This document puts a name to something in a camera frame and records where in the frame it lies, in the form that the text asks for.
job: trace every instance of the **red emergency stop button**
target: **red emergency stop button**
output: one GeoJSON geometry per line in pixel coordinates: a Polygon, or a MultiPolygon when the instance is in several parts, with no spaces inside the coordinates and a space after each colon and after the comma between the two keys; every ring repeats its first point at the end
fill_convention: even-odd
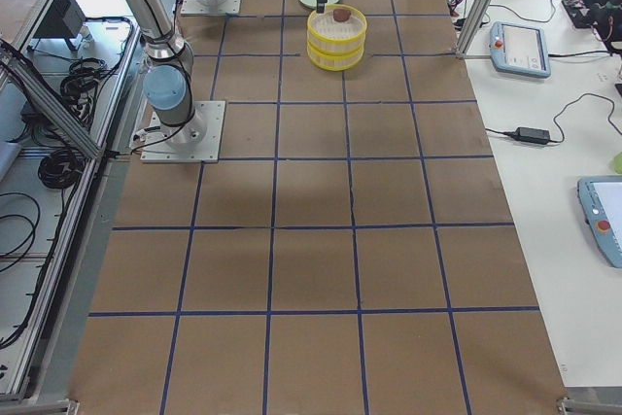
{"type": "Polygon", "coordinates": [[[611,224],[609,223],[609,221],[598,221],[596,223],[596,227],[601,232],[607,232],[611,229],[611,224]]]}

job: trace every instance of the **yellow container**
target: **yellow container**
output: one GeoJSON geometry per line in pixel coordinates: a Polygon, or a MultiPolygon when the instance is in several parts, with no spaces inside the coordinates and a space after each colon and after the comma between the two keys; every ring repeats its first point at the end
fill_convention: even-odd
{"type": "Polygon", "coordinates": [[[338,72],[354,67],[363,58],[363,53],[363,45],[360,45],[352,52],[333,55],[318,51],[311,44],[307,43],[307,54],[311,61],[323,70],[329,70],[330,72],[338,72]]]}
{"type": "Polygon", "coordinates": [[[347,5],[326,5],[325,12],[312,12],[307,20],[307,44],[325,55],[348,55],[364,45],[367,19],[357,9],[347,5]],[[347,21],[335,21],[332,11],[347,9],[347,21]]]}

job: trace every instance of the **metal mounting plate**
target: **metal mounting plate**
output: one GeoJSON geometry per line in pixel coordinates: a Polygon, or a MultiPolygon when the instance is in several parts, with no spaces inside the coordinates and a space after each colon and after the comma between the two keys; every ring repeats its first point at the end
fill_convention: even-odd
{"type": "Polygon", "coordinates": [[[208,6],[198,0],[184,0],[181,8],[183,17],[222,17],[240,13],[242,0],[225,0],[222,4],[208,6]]]}
{"type": "MultiPolygon", "coordinates": [[[[179,163],[179,162],[218,162],[223,136],[223,122],[225,121],[224,101],[196,101],[197,113],[207,122],[205,136],[197,142],[182,145],[171,145],[168,141],[157,143],[142,150],[140,156],[143,162],[179,163]]],[[[159,125],[156,113],[152,115],[150,126],[159,125]]],[[[163,138],[159,132],[147,135],[145,144],[157,142],[163,138]]]]}

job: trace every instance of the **blue joint cap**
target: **blue joint cap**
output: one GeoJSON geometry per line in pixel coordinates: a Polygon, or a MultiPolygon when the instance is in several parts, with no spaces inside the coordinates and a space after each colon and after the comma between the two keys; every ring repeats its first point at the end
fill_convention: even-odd
{"type": "Polygon", "coordinates": [[[186,97],[184,74],[171,65],[160,65],[149,71],[143,90],[149,102],[159,111],[170,111],[186,97]]]}

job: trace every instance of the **white table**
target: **white table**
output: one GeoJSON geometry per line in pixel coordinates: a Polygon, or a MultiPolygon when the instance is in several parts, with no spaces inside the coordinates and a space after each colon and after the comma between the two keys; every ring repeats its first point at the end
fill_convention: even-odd
{"type": "MultiPolygon", "coordinates": [[[[493,0],[524,17],[547,18],[549,0],[493,0]]],[[[545,31],[551,53],[602,49],[589,30],[572,28],[555,0],[549,23],[523,21],[502,9],[488,10],[491,21],[533,24],[545,31]]],[[[482,28],[468,54],[488,53],[489,28],[482,28]]],[[[616,102],[613,121],[622,126],[622,99],[613,84],[619,57],[551,59],[546,80],[504,75],[488,59],[466,62],[487,127],[548,128],[552,118],[584,92],[616,102]]],[[[622,387],[622,269],[599,253],[576,197],[582,176],[613,175],[612,158],[622,151],[620,137],[606,121],[610,104],[584,98],[560,118],[567,140],[537,148],[490,137],[508,203],[516,223],[538,302],[567,387],[622,387]]]]}

